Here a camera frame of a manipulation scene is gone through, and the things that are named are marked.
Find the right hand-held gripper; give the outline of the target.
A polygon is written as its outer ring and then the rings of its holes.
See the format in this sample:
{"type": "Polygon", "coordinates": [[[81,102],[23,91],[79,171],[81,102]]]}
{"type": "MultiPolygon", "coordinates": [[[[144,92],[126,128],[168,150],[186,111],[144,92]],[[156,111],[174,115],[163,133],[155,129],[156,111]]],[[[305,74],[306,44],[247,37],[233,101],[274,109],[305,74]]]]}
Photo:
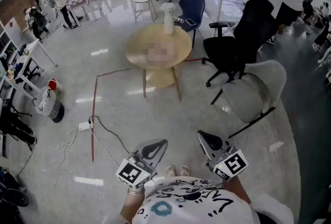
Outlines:
{"type": "Polygon", "coordinates": [[[216,135],[197,131],[204,155],[207,157],[207,168],[225,181],[243,172],[249,165],[242,150],[228,141],[223,144],[222,139],[216,135]]]}

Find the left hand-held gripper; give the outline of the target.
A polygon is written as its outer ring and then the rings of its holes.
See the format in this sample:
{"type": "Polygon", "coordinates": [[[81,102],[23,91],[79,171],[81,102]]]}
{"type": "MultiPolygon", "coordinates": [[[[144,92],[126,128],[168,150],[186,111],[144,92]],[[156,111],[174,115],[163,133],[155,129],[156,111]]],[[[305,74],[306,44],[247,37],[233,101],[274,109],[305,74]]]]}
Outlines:
{"type": "Polygon", "coordinates": [[[167,150],[166,139],[152,139],[140,143],[116,171],[119,181],[131,189],[139,189],[151,181],[157,171],[155,167],[167,150]]]}

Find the person's right forearm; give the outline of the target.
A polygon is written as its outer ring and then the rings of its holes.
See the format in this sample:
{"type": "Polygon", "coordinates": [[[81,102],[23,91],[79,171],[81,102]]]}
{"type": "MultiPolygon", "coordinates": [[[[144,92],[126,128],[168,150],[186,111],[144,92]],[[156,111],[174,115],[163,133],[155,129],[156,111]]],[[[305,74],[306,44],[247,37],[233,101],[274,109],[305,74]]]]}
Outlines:
{"type": "Polygon", "coordinates": [[[248,197],[247,193],[245,192],[239,178],[237,176],[230,179],[228,182],[223,182],[223,187],[227,191],[230,191],[236,194],[239,198],[244,200],[246,203],[251,204],[251,200],[248,197]]]}

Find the person's left forearm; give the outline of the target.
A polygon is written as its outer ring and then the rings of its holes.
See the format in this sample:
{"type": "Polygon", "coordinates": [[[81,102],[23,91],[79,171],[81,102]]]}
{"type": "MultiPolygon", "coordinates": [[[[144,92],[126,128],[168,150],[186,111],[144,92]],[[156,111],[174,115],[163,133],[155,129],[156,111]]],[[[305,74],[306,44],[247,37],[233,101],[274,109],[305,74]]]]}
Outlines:
{"type": "Polygon", "coordinates": [[[121,210],[121,216],[129,223],[132,223],[132,219],[143,204],[144,199],[145,188],[143,186],[137,190],[128,188],[127,195],[124,200],[124,205],[121,210]]]}

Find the grey shell chair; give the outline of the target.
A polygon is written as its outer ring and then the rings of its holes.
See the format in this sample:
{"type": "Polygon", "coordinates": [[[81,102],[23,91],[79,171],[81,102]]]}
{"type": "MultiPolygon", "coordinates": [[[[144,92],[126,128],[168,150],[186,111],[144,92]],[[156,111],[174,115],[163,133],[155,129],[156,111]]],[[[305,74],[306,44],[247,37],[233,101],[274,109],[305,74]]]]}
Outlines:
{"type": "Polygon", "coordinates": [[[232,138],[254,125],[272,111],[280,99],[287,80],[285,68],[275,60],[245,64],[239,77],[226,83],[222,94],[233,113],[246,126],[231,134],[232,138]]]}

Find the person's white printed shirt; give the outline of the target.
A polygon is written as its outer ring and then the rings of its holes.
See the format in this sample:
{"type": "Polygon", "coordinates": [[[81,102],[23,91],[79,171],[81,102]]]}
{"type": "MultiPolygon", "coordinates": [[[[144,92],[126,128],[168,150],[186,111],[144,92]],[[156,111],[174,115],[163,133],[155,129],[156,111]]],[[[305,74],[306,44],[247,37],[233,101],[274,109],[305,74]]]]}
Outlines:
{"type": "Polygon", "coordinates": [[[294,224],[294,216],[269,195],[248,204],[223,183],[175,176],[159,180],[145,193],[132,223],[119,213],[107,215],[102,224],[294,224]]]}

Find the red floor tape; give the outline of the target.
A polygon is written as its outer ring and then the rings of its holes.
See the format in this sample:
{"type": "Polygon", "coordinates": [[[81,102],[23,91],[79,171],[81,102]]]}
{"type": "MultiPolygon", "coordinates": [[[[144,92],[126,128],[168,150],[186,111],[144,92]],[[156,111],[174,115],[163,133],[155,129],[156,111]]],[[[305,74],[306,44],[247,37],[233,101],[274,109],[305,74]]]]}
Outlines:
{"type": "MultiPolygon", "coordinates": [[[[184,60],[184,62],[196,62],[196,61],[201,61],[202,58],[192,58],[192,59],[186,59],[184,60]]],[[[131,70],[131,68],[125,68],[125,69],[119,69],[119,70],[114,70],[114,71],[110,71],[110,72],[106,72],[103,74],[98,74],[96,75],[96,79],[95,79],[95,85],[94,85],[94,93],[93,93],[93,107],[92,107],[92,116],[89,117],[92,118],[92,121],[94,122],[94,117],[95,117],[95,107],[96,107],[96,95],[97,95],[97,85],[98,85],[98,79],[104,76],[108,76],[114,73],[118,73],[118,72],[123,72],[123,71],[128,71],[131,70]]],[[[92,157],[92,162],[94,162],[94,136],[91,133],[91,157],[92,157]]]]}

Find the white power strip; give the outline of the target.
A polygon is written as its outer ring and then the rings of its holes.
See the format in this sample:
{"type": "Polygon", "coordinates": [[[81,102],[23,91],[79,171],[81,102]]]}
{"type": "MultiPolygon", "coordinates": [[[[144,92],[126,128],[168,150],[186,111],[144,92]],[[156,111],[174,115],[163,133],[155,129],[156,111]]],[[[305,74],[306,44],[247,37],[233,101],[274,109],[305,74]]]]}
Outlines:
{"type": "Polygon", "coordinates": [[[85,130],[90,130],[94,126],[94,123],[92,121],[87,121],[79,124],[79,131],[85,131],[85,130]]]}

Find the red-lidded container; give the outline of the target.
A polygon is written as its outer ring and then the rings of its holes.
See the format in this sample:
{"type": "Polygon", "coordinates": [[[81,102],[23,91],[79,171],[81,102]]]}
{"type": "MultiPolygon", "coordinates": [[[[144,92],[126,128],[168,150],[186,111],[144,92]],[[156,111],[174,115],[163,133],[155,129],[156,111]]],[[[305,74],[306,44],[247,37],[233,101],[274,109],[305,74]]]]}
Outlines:
{"type": "Polygon", "coordinates": [[[49,80],[48,87],[56,94],[59,95],[63,91],[63,86],[56,79],[49,80]]]}

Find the black mesh office chair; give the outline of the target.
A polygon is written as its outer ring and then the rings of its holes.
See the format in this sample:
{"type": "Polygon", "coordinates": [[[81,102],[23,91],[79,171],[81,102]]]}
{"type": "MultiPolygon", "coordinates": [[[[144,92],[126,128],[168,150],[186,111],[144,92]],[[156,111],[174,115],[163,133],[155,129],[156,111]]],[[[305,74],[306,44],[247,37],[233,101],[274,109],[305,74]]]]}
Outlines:
{"type": "Polygon", "coordinates": [[[258,49],[277,29],[276,19],[272,16],[273,9],[268,0],[249,0],[233,36],[221,35],[225,23],[214,22],[209,25],[217,29],[218,35],[204,39],[207,57],[202,58],[202,64],[212,63],[217,72],[207,80],[207,87],[221,73],[226,73],[228,81],[232,81],[237,72],[243,72],[245,64],[256,62],[258,49]]]}

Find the white ceramic vase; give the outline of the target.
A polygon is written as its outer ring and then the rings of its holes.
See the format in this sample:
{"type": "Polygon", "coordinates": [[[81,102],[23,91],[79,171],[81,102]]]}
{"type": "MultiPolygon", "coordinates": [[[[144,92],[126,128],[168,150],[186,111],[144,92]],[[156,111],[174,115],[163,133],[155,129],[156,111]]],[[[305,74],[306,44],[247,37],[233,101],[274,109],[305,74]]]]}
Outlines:
{"type": "Polygon", "coordinates": [[[174,28],[174,19],[173,19],[173,10],[166,10],[164,12],[164,23],[163,23],[164,32],[166,34],[173,34],[175,31],[174,28]]]}

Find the black equipment pile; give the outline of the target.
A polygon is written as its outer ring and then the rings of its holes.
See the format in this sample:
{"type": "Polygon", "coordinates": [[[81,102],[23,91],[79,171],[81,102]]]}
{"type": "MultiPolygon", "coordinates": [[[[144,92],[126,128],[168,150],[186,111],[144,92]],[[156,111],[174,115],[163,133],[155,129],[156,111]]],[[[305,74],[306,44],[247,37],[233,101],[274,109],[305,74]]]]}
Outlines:
{"type": "Polygon", "coordinates": [[[0,167],[0,224],[25,224],[19,207],[29,206],[25,189],[0,167]]]}

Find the white desk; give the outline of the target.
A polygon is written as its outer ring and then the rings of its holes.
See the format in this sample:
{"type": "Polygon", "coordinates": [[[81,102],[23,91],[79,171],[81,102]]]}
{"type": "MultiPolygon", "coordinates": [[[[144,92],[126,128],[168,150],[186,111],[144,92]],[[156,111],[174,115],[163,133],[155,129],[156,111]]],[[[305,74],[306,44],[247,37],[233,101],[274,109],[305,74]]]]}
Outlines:
{"type": "Polygon", "coordinates": [[[26,95],[30,99],[34,99],[35,97],[33,95],[29,94],[24,88],[19,88],[16,85],[16,80],[21,79],[24,84],[26,84],[32,90],[34,90],[36,93],[38,93],[38,92],[41,91],[41,89],[38,88],[27,76],[24,75],[24,72],[26,71],[27,66],[29,65],[30,61],[33,62],[39,70],[44,71],[44,69],[36,62],[33,55],[35,53],[37,53],[37,51],[41,51],[41,52],[44,53],[44,55],[48,58],[48,60],[55,67],[58,66],[58,63],[55,62],[54,60],[52,60],[49,53],[46,51],[43,44],[39,40],[35,40],[34,42],[28,44],[27,45],[27,50],[28,50],[28,54],[23,53],[23,58],[22,58],[23,59],[23,65],[22,65],[22,68],[18,71],[16,77],[14,78],[14,84],[12,86],[15,86],[16,90],[20,91],[21,93],[23,93],[24,95],[26,95]]]}

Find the white refrigerator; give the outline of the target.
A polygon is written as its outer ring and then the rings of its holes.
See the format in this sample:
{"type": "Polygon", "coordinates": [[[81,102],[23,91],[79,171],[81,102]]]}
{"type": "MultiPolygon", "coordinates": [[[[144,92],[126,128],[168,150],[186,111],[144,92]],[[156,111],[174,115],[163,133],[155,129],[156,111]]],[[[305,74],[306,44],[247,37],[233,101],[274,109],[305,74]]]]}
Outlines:
{"type": "Polygon", "coordinates": [[[13,40],[18,41],[24,37],[23,31],[19,27],[19,25],[14,17],[12,17],[9,20],[9,22],[5,25],[5,29],[13,40]]]}

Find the white shelf rack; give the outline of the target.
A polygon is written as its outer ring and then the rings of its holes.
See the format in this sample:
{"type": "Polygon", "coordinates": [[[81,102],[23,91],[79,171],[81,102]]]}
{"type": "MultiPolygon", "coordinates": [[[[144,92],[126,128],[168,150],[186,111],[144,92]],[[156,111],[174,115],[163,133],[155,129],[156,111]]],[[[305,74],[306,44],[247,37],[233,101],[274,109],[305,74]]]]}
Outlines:
{"type": "Polygon", "coordinates": [[[9,36],[3,23],[0,21],[0,58],[11,64],[18,54],[18,47],[9,36]]]}

